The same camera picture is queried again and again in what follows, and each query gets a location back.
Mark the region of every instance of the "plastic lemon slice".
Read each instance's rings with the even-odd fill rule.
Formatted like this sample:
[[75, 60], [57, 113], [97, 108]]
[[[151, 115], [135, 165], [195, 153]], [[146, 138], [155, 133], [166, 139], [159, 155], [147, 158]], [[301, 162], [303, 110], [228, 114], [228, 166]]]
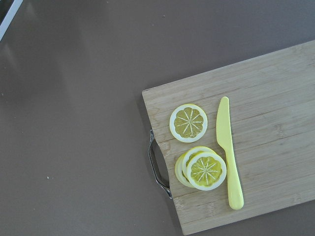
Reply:
[[178, 179], [178, 181], [180, 183], [182, 183], [183, 185], [187, 186], [187, 187], [190, 187], [190, 188], [194, 188], [192, 186], [191, 183], [189, 183], [188, 179], [184, 176], [184, 173], [183, 173], [183, 169], [182, 169], [182, 161], [183, 161], [183, 157], [184, 157], [185, 153], [182, 154], [176, 161], [176, 164], [175, 164], [175, 175]]
[[182, 168], [183, 168], [183, 173], [184, 175], [187, 176], [187, 166], [188, 163], [190, 162], [190, 160], [203, 152], [212, 152], [214, 154], [216, 154], [215, 151], [213, 151], [212, 149], [208, 148], [208, 147], [204, 147], [204, 146], [197, 146], [197, 147], [193, 147], [192, 149], [190, 149], [188, 152], [185, 153], [184, 157], [183, 157], [183, 161], [182, 161]]
[[220, 186], [226, 177], [226, 165], [212, 152], [194, 156], [187, 166], [187, 178], [197, 189], [212, 190]]
[[192, 143], [206, 132], [208, 119], [206, 113], [194, 104], [184, 104], [176, 108], [169, 120], [169, 128], [177, 140]]

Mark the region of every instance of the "metal handle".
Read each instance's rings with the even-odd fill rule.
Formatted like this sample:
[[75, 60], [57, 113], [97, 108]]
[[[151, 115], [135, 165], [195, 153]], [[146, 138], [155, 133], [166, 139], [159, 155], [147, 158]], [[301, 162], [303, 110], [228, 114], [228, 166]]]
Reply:
[[149, 160], [150, 160], [150, 164], [151, 164], [151, 167], [152, 167], [152, 170], [153, 170], [153, 174], [154, 174], [154, 178], [156, 179], [156, 182], [157, 184], [165, 190], [165, 192], [167, 193], [168, 197], [170, 199], [173, 199], [173, 196], [172, 196], [172, 193], [171, 193], [171, 190], [169, 189], [169, 186], [166, 186], [166, 184], [164, 184], [158, 177], [157, 175], [157, 171], [159, 173], [159, 169], [156, 170], [156, 168], [154, 167], [154, 164], [153, 164], [153, 161], [152, 161], [152, 157], [151, 157], [151, 153], [154, 155], [154, 151], [153, 151], [153, 141], [155, 141], [155, 138], [154, 138], [154, 134], [153, 134], [153, 130], [150, 130], [150, 143], [149, 143], [149, 148], [148, 148], [148, 156], [149, 156]]

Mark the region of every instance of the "wood grain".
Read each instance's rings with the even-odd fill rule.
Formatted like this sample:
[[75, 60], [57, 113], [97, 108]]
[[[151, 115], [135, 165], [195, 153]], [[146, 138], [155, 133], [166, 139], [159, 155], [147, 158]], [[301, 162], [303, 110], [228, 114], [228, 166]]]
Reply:
[[[175, 208], [185, 235], [315, 199], [315, 41], [218, 68], [142, 92], [164, 156]], [[230, 99], [235, 158], [244, 208], [228, 205], [226, 180], [212, 191], [183, 186], [177, 158], [198, 146], [214, 149], [220, 99]], [[172, 111], [185, 103], [208, 116], [206, 134], [185, 144], [173, 138]]]

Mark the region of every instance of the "plastic knife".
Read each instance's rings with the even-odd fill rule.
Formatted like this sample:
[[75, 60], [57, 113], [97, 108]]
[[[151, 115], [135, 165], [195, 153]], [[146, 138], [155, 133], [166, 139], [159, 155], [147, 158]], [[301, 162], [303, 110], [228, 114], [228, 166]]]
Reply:
[[221, 99], [218, 108], [217, 142], [226, 156], [228, 202], [232, 209], [239, 210], [244, 205], [244, 199], [234, 158], [228, 97]]

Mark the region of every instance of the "brown table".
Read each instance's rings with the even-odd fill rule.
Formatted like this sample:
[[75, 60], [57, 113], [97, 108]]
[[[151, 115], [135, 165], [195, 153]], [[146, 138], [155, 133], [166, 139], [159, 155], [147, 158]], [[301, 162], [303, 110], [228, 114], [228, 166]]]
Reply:
[[[24, 0], [0, 42], [0, 235], [182, 235], [146, 156], [141, 91], [314, 40], [314, 12], [312, 0]], [[314, 212], [196, 235], [313, 235]]]

